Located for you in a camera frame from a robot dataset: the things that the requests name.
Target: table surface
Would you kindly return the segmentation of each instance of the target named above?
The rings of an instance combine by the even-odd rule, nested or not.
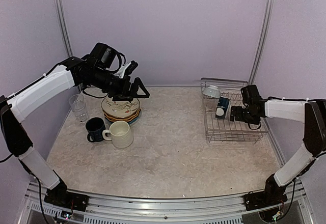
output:
[[[134,142],[117,149],[87,141],[85,124],[68,115],[48,163],[70,189],[136,198],[196,198],[264,188],[279,165],[267,137],[245,147],[209,145],[200,88],[149,88]],[[100,95],[98,89],[89,93]],[[101,99],[86,96],[90,117]]]

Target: wire dish rack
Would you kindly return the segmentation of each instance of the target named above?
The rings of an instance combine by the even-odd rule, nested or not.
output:
[[[219,100],[203,94],[204,89],[209,85],[217,86],[221,96],[230,99],[229,109],[223,120],[215,118],[215,110]],[[258,125],[251,125],[250,129],[245,122],[230,121],[230,107],[243,106],[240,89],[247,85],[246,81],[201,78],[205,134],[210,144],[219,144],[214,143],[214,141],[256,142],[268,132],[264,118],[261,120],[261,127],[257,130],[253,129],[258,128]]]

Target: lavender wall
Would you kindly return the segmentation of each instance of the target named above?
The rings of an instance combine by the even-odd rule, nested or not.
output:
[[[264,97],[326,98],[326,0],[275,0],[256,84]],[[303,125],[270,119],[288,160],[299,148]],[[325,223],[326,158],[303,177],[317,223]]]
[[[146,84],[248,80],[266,0],[63,0],[72,48],[100,41],[140,63]]]
[[[66,58],[53,0],[0,0],[0,94],[18,91]],[[52,99],[23,125],[43,157],[68,112],[68,91]],[[9,155],[0,133],[0,159]],[[15,221],[29,183],[16,158],[0,164],[1,223]]]

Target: cream mug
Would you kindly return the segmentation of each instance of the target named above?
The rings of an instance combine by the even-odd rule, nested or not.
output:
[[[116,121],[112,123],[109,130],[104,130],[103,138],[106,141],[112,141],[112,144],[119,149],[129,147],[133,142],[133,134],[130,126],[125,121]]]

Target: white bowl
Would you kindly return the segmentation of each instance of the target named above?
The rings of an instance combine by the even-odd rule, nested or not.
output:
[[[213,85],[209,85],[203,91],[203,94],[212,98],[220,98],[221,92],[219,88]]]

